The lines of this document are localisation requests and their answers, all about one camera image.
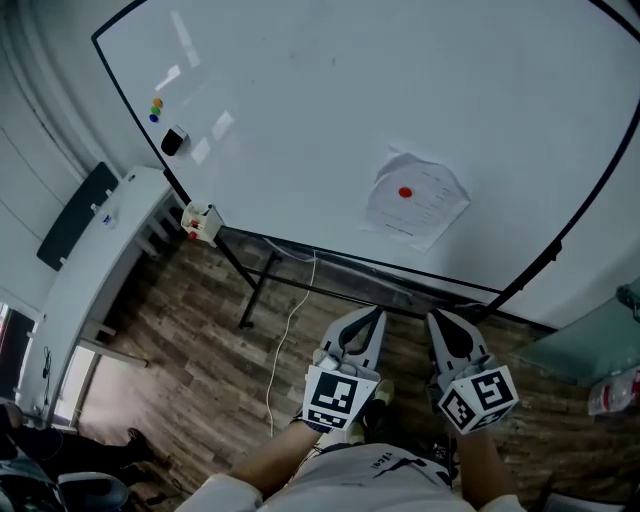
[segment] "white wall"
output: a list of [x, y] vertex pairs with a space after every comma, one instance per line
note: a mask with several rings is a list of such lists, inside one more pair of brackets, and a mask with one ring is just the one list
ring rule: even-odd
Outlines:
[[0, 49], [0, 302], [32, 318], [56, 276], [36, 252], [79, 186], [35, 123]]
[[[32, 2], [42, 42], [54, 69], [92, 135], [121, 174], [135, 165], [157, 168], [160, 164], [120, 100], [98, 58], [91, 35], [128, 0], [36, 0]], [[46, 80], [34, 65], [16, 13], [9, 16], [16, 51], [51, 118], [60, 126], [69, 145], [88, 170], [98, 163], [83, 147], [64, 113], [52, 101]]]
[[[626, 0], [610, 3], [640, 26]], [[61, 79], [95, 137], [121, 170], [140, 164], [158, 165], [91, 44], [91, 35], [127, 4], [129, 0], [34, 2], [45, 46]], [[22, 54], [28, 59], [24, 48]], [[629, 65], [640, 64], [640, 47], [638, 56], [639, 61]], [[41, 96], [46, 101], [46, 84], [43, 86]], [[51, 111], [55, 118], [62, 117], [55, 105]], [[68, 127], [64, 131], [81, 158], [90, 161]], [[640, 275], [639, 168], [640, 134], [592, 208], [565, 239], [558, 261], [509, 301], [505, 311], [562, 327], [610, 298], [617, 285]]]

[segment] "colored magnet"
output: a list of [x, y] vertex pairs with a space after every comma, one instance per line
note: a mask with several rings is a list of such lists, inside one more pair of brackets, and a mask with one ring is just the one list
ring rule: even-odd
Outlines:
[[413, 195], [413, 191], [409, 187], [401, 187], [400, 190], [398, 190], [398, 194], [400, 194], [400, 197], [409, 199]]

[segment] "whiteboard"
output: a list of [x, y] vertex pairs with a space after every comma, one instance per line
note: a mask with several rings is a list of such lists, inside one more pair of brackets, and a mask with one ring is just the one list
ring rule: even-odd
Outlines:
[[[108, 25], [124, 99], [158, 150], [188, 134], [163, 157], [226, 225], [496, 289], [587, 197], [640, 96], [637, 42], [587, 0], [147, 0]], [[361, 229], [390, 146], [471, 197], [426, 254]]]

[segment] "glass panel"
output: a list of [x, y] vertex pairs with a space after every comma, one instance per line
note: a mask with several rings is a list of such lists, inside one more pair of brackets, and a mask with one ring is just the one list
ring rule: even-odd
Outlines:
[[[631, 285], [640, 295], [640, 278]], [[591, 386], [612, 372], [640, 364], [640, 323], [617, 299], [514, 355]]]

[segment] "plastic bottle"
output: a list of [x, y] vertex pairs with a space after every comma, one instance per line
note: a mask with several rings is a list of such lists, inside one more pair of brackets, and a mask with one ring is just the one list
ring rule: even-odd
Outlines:
[[91, 209], [96, 216], [100, 217], [100, 222], [103, 226], [109, 229], [114, 229], [117, 226], [118, 220], [116, 219], [114, 212], [102, 206], [98, 207], [95, 204], [91, 205]]
[[596, 384], [589, 395], [589, 415], [626, 409], [640, 395], [640, 366]]

